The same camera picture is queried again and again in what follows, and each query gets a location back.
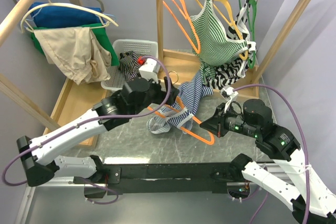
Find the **dark striped tank top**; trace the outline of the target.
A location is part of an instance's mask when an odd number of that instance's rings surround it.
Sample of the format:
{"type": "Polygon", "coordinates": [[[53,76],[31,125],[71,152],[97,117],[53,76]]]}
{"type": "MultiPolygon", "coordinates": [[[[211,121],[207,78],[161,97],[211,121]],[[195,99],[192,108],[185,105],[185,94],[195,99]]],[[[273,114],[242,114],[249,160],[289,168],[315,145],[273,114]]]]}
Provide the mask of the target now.
{"type": "Polygon", "coordinates": [[[128,82],[140,77],[138,58],[143,55],[134,51],[122,52],[119,55],[119,70],[123,74],[125,81],[128,82]]]}

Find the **green white striped tank top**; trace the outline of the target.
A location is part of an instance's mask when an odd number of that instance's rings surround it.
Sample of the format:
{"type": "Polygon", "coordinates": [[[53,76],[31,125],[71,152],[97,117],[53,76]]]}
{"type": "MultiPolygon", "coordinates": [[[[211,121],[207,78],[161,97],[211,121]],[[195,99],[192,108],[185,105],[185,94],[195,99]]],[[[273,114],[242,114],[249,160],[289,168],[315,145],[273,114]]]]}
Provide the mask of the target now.
{"type": "Polygon", "coordinates": [[[230,63],[248,49],[245,40],[230,39],[225,27],[216,16],[213,0],[204,0],[202,10],[190,17],[199,38],[201,50],[196,55],[200,60],[200,73],[203,82],[215,78],[215,67],[230,63]]]}

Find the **yellow hanger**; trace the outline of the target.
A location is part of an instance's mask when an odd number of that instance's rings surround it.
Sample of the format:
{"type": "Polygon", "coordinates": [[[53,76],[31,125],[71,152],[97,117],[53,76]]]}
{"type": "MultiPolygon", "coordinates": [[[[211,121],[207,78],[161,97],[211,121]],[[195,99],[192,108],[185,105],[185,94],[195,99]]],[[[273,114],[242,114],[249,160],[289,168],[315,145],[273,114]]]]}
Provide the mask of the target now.
{"type": "MultiPolygon", "coordinates": [[[[201,7],[201,10],[204,5],[204,0],[196,0],[198,5],[201,7]]],[[[219,20],[222,22],[223,26],[225,27],[225,30],[227,31],[227,28],[229,26],[234,26],[235,30],[238,30],[236,24],[235,24],[235,19],[233,17],[233,12],[230,3],[228,0],[213,0],[213,8],[216,16],[219,18],[219,20]]],[[[238,34],[239,40],[242,40],[243,37],[241,34],[238,34]]],[[[191,40],[193,42],[199,42],[199,38],[197,34],[191,32],[191,40]]],[[[248,49],[239,55],[239,57],[242,60],[246,60],[248,56],[248,49]]]]}

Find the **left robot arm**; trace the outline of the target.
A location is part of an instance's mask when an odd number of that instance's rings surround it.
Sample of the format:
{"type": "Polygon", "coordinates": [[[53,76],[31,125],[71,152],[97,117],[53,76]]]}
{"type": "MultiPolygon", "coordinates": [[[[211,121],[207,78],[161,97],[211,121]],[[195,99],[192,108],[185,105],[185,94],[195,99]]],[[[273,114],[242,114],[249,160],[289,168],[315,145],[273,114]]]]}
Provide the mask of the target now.
{"type": "Polygon", "coordinates": [[[63,156],[63,152],[128,123],[152,103],[172,105],[178,93],[176,87],[162,90],[159,82],[137,77],[61,128],[41,137],[19,138],[17,146],[28,185],[35,187],[54,177],[67,176],[101,182],[108,172],[99,156],[76,158],[63,156]]]}

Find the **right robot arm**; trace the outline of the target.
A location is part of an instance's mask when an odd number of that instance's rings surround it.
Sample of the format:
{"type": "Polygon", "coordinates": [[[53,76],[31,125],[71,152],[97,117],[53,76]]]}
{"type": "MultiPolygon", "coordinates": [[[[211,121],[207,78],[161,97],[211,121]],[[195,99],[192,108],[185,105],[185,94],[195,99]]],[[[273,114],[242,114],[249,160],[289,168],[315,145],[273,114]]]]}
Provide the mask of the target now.
{"type": "Polygon", "coordinates": [[[245,101],[240,113],[222,103],[200,127],[217,137],[232,131],[254,138],[256,147],[282,168],[291,182],[264,170],[245,154],[231,161],[224,178],[257,184],[284,203],[298,223],[304,223],[305,213],[307,223],[335,223],[335,194],[305,164],[305,153],[295,136],[273,122],[272,110],[262,100],[245,101]]]}

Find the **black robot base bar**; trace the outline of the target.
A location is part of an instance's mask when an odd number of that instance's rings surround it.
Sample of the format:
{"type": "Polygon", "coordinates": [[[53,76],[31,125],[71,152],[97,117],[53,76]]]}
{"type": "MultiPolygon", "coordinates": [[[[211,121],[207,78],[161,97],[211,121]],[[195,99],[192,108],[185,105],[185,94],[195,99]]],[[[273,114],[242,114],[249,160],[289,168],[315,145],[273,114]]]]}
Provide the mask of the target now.
{"type": "Polygon", "coordinates": [[[228,183],[243,183],[242,173],[228,162],[176,164],[105,164],[97,181],[118,194],[227,193],[228,183]]]}

